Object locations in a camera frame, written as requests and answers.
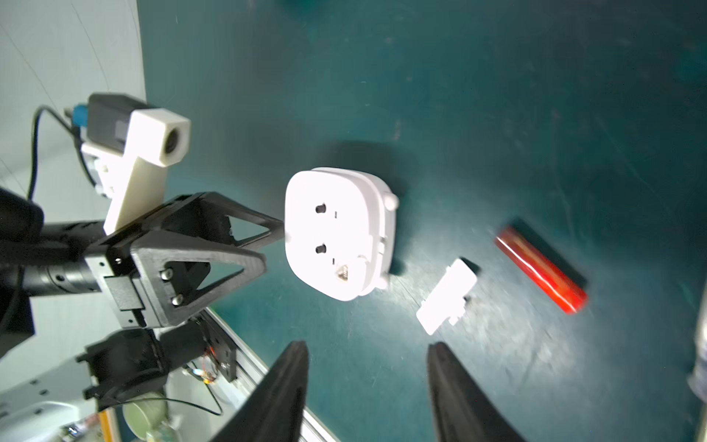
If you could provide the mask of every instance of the red cylinder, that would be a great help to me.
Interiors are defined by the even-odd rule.
[[[563,312],[573,315],[587,303],[587,294],[512,227],[496,236],[496,245],[531,278]]]

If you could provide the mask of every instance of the black cable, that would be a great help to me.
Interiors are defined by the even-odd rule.
[[[37,108],[34,117],[32,118],[32,150],[30,151],[30,154],[32,156],[32,172],[30,174],[30,185],[27,188],[27,200],[32,201],[34,199],[35,188],[37,187],[37,170],[39,168],[39,128],[40,118],[42,116],[42,113],[44,112],[48,112],[51,116],[53,116],[54,119],[58,121],[58,123],[69,133],[69,135],[71,135],[71,138],[74,140],[74,148],[76,149],[76,154],[78,155],[78,161],[81,164],[83,172],[86,174],[88,181],[95,189],[95,180],[92,176],[90,176],[88,168],[86,167],[86,162],[83,159],[83,155],[81,154],[81,144],[83,143],[83,140],[81,140],[81,128],[78,126],[69,127],[69,125],[64,121],[64,119],[61,118],[54,109],[46,105],[41,105]],[[10,302],[8,303],[7,308],[5,309],[5,313],[3,314],[2,319],[0,319],[0,335],[5,333],[8,325],[10,324],[10,320],[15,315],[15,310],[17,310],[17,306],[20,302],[20,294],[22,293],[22,284],[24,282],[24,278],[25,267],[18,266],[15,291],[12,293],[12,298],[10,298]]]
[[[194,374],[194,372],[192,372],[192,369],[190,369],[189,366],[185,365],[185,366],[183,366],[183,368],[186,368],[187,370],[189,370],[189,373],[192,374],[192,376],[194,376],[196,379],[198,379],[199,382],[203,382],[203,380],[199,376],[197,376],[196,374]],[[170,397],[147,397],[145,399],[126,400],[124,402],[117,402],[114,404],[114,406],[115,405],[134,404],[136,402],[142,402],[144,400],[166,400],[168,402],[176,402],[179,404],[190,405],[192,407],[202,409],[205,412],[211,413],[214,416],[222,416],[223,415],[223,408],[221,406],[221,403],[218,401],[218,399],[216,399],[216,395],[214,394],[213,391],[211,391],[211,387],[209,387],[209,384],[205,383],[204,385],[206,386],[206,389],[209,391],[209,394],[211,395],[211,397],[214,399],[214,402],[216,403],[216,406],[218,407],[218,412],[215,412],[212,409],[208,409],[206,407],[202,407],[201,405],[194,404],[193,402],[187,402],[185,400],[179,400],[179,399],[172,399]]]
[[[51,116],[54,117],[56,121],[71,135],[74,140],[74,149],[76,149],[76,155],[78,156],[78,161],[81,164],[84,175],[86,179],[91,183],[91,186],[95,189],[96,183],[93,177],[88,172],[88,167],[86,167],[86,161],[83,159],[83,154],[81,153],[81,144],[83,140],[81,139],[81,128],[77,126],[70,127],[62,117],[52,108],[46,105],[41,105],[35,111],[34,118],[32,119],[32,174],[30,176],[30,186],[27,191],[27,199],[32,201],[35,194],[35,187],[37,186],[37,165],[39,156],[38,145],[39,145],[39,128],[40,128],[40,118],[42,113],[46,111]]]
[[[95,189],[96,183],[93,177],[88,172],[88,166],[86,166],[86,159],[83,157],[83,152],[81,152],[81,144],[83,140],[81,139],[81,128],[79,126],[71,125],[71,133],[74,136],[74,149],[76,149],[76,155],[78,156],[78,163],[81,164],[81,169],[83,169],[83,174],[90,183],[91,187]]]
[[[218,404],[218,408],[221,410],[221,412],[215,412],[212,409],[202,407],[201,405],[194,404],[193,402],[187,402],[185,400],[179,400],[179,399],[172,399],[171,397],[146,397],[145,399],[126,400],[123,402],[116,402],[113,404],[113,406],[135,404],[137,402],[144,402],[146,400],[165,400],[167,402],[176,402],[178,404],[190,405],[191,407],[202,409],[205,412],[209,412],[209,413],[213,414],[214,416],[221,416],[223,414],[223,410],[221,409],[221,404],[218,404],[218,401],[216,401],[216,403]]]
[[[194,366],[195,369],[197,369],[197,370],[199,369],[199,368],[197,367],[197,365],[195,364],[195,362],[192,362],[192,365]],[[184,367],[185,367],[187,370],[189,370],[189,372],[190,372],[194,377],[197,377],[196,373],[194,373],[193,371],[191,371],[191,369],[189,368],[189,366],[186,366],[186,365],[185,365]],[[209,391],[209,394],[210,394],[211,397],[214,399],[214,402],[216,403],[216,406],[218,407],[219,414],[217,414],[216,416],[221,416],[221,415],[223,414],[223,408],[221,408],[221,403],[218,401],[218,399],[216,399],[216,395],[215,395],[214,392],[211,390],[211,387],[209,387],[209,384],[204,383],[204,385],[206,386],[206,389]]]

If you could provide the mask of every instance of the white plastic part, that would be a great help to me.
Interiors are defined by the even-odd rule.
[[[123,160],[123,155],[119,151],[92,141],[85,141],[81,144],[81,152],[93,157],[93,168],[98,174],[100,182],[96,185],[96,192],[112,199],[115,195],[117,171]]]
[[[130,114],[125,151],[120,160],[113,157],[98,167],[109,175],[104,192],[112,193],[112,202],[103,230],[107,235],[164,202],[167,167],[179,163],[189,151],[191,122],[166,109],[134,110]],[[165,150],[167,137],[175,131],[177,142],[170,152]],[[96,145],[82,147],[88,151]]]
[[[336,168],[296,173],[285,193],[292,271],[340,301],[387,288],[397,206],[398,198],[374,175]]]
[[[456,259],[417,311],[417,320],[432,335],[445,319],[454,325],[464,314],[466,295],[477,283],[476,274],[462,260]]]

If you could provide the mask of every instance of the metal screw insert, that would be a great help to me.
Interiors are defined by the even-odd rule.
[[[160,272],[160,278],[163,281],[169,281],[170,279],[172,279],[173,276],[175,276],[175,271],[172,270],[172,267],[167,267],[162,272]]]

